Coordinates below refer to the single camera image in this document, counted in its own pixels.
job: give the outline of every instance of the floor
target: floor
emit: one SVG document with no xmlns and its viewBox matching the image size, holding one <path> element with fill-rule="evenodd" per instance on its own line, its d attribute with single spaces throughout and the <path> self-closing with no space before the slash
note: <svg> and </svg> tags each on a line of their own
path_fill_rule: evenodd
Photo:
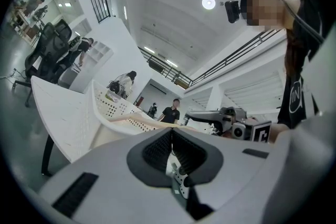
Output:
<svg viewBox="0 0 336 224">
<path fill-rule="evenodd" d="M 10 25 L 0 29 L 0 77 L 10 76 L 13 69 L 25 69 L 25 58 L 32 52 L 31 46 Z M 48 180 L 41 174 L 41 162 L 48 133 L 38 114 L 34 97 L 30 108 L 25 107 L 29 88 L 17 85 L 15 79 L 24 81 L 18 73 L 15 78 L 0 79 L 0 146 L 15 177 L 24 185 L 38 191 Z M 69 164 L 54 146 L 49 171 L 55 173 Z"/>
</svg>

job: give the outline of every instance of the black t-shirt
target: black t-shirt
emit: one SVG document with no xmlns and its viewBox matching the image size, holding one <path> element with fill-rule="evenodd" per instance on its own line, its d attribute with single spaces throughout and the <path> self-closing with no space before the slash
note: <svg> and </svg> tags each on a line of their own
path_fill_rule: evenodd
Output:
<svg viewBox="0 0 336 224">
<path fill-rule="evenodd" d="M 180 119 L 180 112 L 177 109 L 172 110 L 171 107 L 165 108 L 162 114 L 164 117 L 161 122 L 174 123 L 175 120 Z"/>
<path fill-rule="evenodd" d="M 301 0 L 298 15 L 320 32 L 320 16 L 317 9 L 309 0 Z M 293 24 L 293 33 L 295 38 L 299 39 L 303 45 L 298 50 L 296 73 L 291 77 L 287 76 L 285 91 L 282 99 L 281 109 L 278 115 L 278 123 L 283 123 L 289 128 L 295 128 L 302 120 L 306 119 L 305 100 L 303 97 L 303 79 L 301 72 L 306 56 L 309 61 L 313 58 L 319 49 L 319 43 L 310 36 L 296 21 Z"/>
<path fill-rule="evenodd" d="M 71 53 L 70 58 L 71 60 L 75 61 L 75 59 L 82 53 L 87 52 L 90 48 L 90 44 L 87 41 L 82 41 L 81 44 L 79 44 L 77 50 Z"/>
</svg>

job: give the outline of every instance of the ceiling light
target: ceiling light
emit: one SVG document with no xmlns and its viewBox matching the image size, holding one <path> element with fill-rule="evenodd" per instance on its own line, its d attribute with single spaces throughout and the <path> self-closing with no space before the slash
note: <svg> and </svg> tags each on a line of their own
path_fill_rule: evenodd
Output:
<svg viewBox="0 0 336 224">
<path fill-rule="evenodd" d="M 215 0 L 202 0 L 202 5 L 206 9 L 213 9 L 216 6 Z"/>
<path fill-rule="evenodd" d="M 167 63 L 170 63 L 172 66 L 174 66 L 174 67 L 177 67 L 177 65 L 176 64 L 174 64 L 173 62 L 170 62 L 169 60 L 166 60 L 166 62 Z"/>
<path fill-rule="evenodd" d="M 149 48 L 147 48 L 147 47 L 144 47 L 144 48 L 145 48 L 147 51 L 150 51 L 150 52 L 153 53 L 153 54 L 155 53 L 154 50 L 151 50 L 151 49 L 149 49 Z"/>
<path fill-rule="evenodd" d="M 127 12 L 126 12 L 126 7 L 124 6 L 124 14 L 125 14 L 125 19 L 127 19 Z"/>
</svg>

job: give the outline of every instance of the logo on shirt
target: logo on shirt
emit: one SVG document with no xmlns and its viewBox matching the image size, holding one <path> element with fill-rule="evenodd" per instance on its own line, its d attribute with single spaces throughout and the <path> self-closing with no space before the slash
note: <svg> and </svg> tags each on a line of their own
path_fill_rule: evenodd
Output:
<svg viewBox="0 0 336 224">
<path fill-rule="evenodd" d="M 290 90 L 289 112 L 295 113 L 300 107 L 303 107 L 301 78 L 299 81 L 294 82 L 293 87 Z"/>
</svg>

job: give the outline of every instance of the black mesh chair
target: black mesh chair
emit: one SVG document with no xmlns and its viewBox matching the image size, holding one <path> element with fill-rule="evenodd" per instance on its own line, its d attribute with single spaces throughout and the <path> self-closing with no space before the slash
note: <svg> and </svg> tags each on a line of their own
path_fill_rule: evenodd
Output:
<svg viewBox="0 0 336 224">
<path fill-rule="evenodd" d="M 25 60 L 26 81 L 16 80 L 13 84 L 15 89 L 17 84 L 30 88 L 30 93 L 27 97 L 25 106 L 29 107 L 29 98 L 32 94 L 32 85 L 30 79 L 32 76 L 37 76 L 43 80 L 50 81 L 53 77 L 53 68 L 58 59 L 69 50 L 68 41 L 72 31 L 69 25 L 61 20 L 56 25 L 47 23 L 44 26 L 41 37 L 36 45 L 35 50 L 27 56 Z M 41 61 L 37 69 L 33 64 L 41 57 Z"/>
</svg>

